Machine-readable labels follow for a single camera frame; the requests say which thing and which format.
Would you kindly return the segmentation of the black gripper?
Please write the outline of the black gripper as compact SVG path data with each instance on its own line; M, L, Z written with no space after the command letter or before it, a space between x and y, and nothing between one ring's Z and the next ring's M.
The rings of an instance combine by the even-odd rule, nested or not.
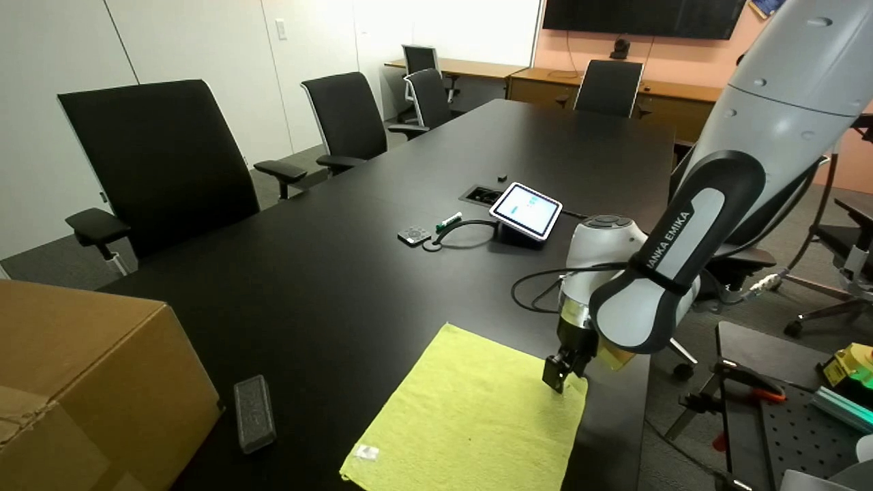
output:
M597 355L597 333L590 324L556 324L560 351L556 358L542 359L542 381L563 392L566 373L572 373L577 380L587 380L587 366Z

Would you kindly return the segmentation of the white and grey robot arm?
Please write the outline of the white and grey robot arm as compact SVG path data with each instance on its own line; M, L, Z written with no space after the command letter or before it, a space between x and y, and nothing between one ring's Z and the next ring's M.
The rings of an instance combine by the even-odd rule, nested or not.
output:
M604 346L663 350L705 267L757 245L795 189L873 100L873 0L787 0L738 63L667 213L641 247L582 292L542 381L563 387Z

